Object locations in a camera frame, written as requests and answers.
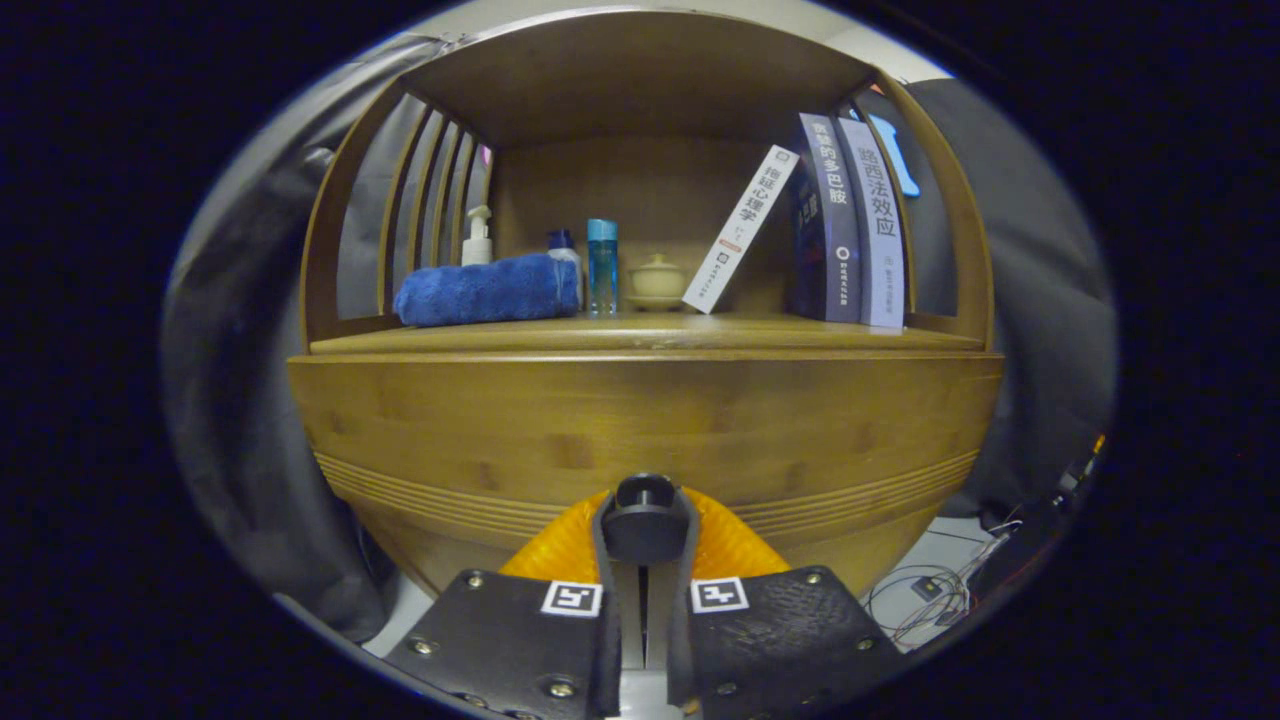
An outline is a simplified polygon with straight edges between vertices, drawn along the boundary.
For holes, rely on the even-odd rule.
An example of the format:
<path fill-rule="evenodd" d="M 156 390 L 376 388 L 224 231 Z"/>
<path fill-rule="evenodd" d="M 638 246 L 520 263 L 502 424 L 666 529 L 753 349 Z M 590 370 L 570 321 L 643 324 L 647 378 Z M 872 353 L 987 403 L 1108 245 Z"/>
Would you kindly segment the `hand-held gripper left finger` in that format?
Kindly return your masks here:
<path fill-rule="evenodd" d="M 495 571 L 460 571 L 389 665 L 475 717 L 614 716 L 621 630 L 602 536 L 611 500 L 572 505 Z"/>

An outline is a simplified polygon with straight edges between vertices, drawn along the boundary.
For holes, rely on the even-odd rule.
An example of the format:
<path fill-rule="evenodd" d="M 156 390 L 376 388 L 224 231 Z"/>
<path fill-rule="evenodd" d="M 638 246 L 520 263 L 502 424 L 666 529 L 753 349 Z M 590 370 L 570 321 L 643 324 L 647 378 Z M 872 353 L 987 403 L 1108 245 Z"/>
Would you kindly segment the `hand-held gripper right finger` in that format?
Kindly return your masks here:
<path fill-rule="evenodd" d="M 906 657 L 823 565 L 794 566 L 709 495 L 690 514 L 669 619 L 668 697 L 703 719 L 829 719 Z"/>

